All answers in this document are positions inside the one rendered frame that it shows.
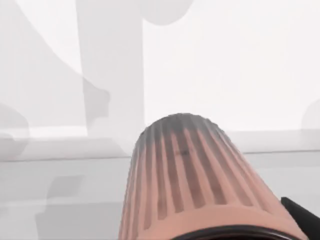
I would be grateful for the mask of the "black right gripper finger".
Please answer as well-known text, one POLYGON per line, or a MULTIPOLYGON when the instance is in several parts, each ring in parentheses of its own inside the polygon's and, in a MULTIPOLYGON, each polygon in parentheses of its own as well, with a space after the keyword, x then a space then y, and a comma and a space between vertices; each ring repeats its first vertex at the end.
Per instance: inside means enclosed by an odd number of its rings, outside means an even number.
POLYGON ((288 197, 281 197, 280 201, 309 240, 320 240, 320 218, 318 216, 288 197))

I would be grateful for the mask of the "ribbed terracotta plant pot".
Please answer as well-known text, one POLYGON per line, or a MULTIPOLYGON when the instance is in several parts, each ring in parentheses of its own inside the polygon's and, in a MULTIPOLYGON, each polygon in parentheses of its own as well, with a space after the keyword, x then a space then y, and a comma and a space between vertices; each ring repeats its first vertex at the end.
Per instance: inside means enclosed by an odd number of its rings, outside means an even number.
POLYGON ((190 113, 133 150, 118 240, 309 240, 229 137, 190 113))

